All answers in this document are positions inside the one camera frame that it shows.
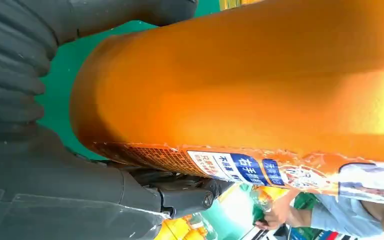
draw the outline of green floor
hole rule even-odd
[[[201,0],[196,16],[216,13],[219,9],[219,0]],[[69,97],[73,81],[83,61],[103,39],[110,35],[137,32],[152,27],[140,21],[133,21],[61,47],[52,62],[50,74],[42,79],[46,85],[46,94],[37,97],[45,108],[45,117],[40,123],[56,131],[64,144],[74,151],[91,159],[103,159],[83,147],[72,132],[69,121]]]

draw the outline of label sticker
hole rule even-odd
[[[256,185],[269,184],[258,162],[250,156],[204,151],[187,151],[187,153],[202,171],[212,177]]]
[[[321,189],[331,183],[323,173],[307,166],[283,165],[280,172],[283,181],[296,189]]]
[[[262,165],[264,166],[265,173],[268,179],[274,185],[284,186],[282,175],[279,171],[278,163],[273,159],[263,159]]]

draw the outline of printed picture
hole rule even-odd
[[[384,165],[350,163],[339,170],[339,195],[384,203]]]

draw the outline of person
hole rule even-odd
[[[313,209],[296,209],[291,201],[299,194],[290,190],[275,201],[264,220],[256,222],[262,230],[274,230],[286,223],[293,228],[311,227],[357,238],[384,233],[384,204],[343,196],[316,194],[320,203]]]

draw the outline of gray shirt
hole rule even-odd
[[[321,203],[314,206],[311,227],[364,238],[383,233],[381,223],[357,199],[317,194]]]

